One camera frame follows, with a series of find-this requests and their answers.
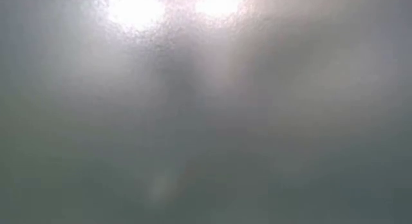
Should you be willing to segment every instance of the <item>bright light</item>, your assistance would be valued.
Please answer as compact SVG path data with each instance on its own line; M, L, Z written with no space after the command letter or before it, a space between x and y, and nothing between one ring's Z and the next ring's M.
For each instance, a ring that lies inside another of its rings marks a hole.
M156 24L164 14L164 6L158 0L109 0L108 19L123 28L138 31Z
M240 0L201 0L196 11L213 18L226 18L238 12Z

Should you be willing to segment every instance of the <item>gray background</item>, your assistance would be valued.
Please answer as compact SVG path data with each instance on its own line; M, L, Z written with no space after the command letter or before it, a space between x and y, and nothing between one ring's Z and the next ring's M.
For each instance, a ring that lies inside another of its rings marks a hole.
M97 1L0 0L0 223L409 223L412 0Z

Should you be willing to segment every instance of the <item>pair of lights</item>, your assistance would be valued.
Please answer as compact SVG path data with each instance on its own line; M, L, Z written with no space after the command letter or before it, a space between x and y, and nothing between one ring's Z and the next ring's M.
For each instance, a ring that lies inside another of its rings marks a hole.
M238 12L239 0L199 0L198 14L224 19ZM164 18L165 5L160 0L108 0L108 19L124 28L146 30Z

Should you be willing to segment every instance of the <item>lens flare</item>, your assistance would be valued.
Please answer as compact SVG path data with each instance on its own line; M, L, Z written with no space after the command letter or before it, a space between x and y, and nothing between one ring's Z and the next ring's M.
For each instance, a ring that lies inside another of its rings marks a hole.
M164 15L159 0L108 0L108 19L124 28L146 30Z
M238 12L240 0L200 0L196 12L212 18L226 18Z

